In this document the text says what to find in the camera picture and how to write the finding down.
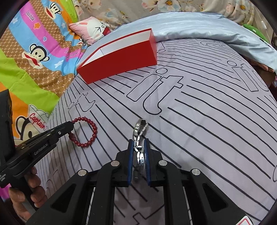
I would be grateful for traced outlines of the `person's left hand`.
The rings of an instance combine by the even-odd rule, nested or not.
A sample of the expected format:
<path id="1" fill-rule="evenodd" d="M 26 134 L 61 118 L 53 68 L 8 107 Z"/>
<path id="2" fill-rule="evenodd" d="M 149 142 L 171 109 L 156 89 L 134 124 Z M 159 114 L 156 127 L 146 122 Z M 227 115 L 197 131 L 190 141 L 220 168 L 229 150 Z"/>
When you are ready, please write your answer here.
<path id="1" fill-rule="evenodd" d="M 26 223 L 32 214 L 24 206 L 24 203 L 29 203 L 29 200 L 31 200 L 35 208 L 40 208 L 48 200 L 48 197 L 46 196 L 44 188 L 41 186 L 41 179 L 37 176 L 37 169 L 35 167 L 30 169 L 29 173 L 23 177 L 23 180 L 24 182 L 20 184 L 18 180 L 12 182 L 8 193 L 16 214 Z M 32 191 L 27 195 L 22 192 L 25 184 L 28 184 L 28 188 Z"/>

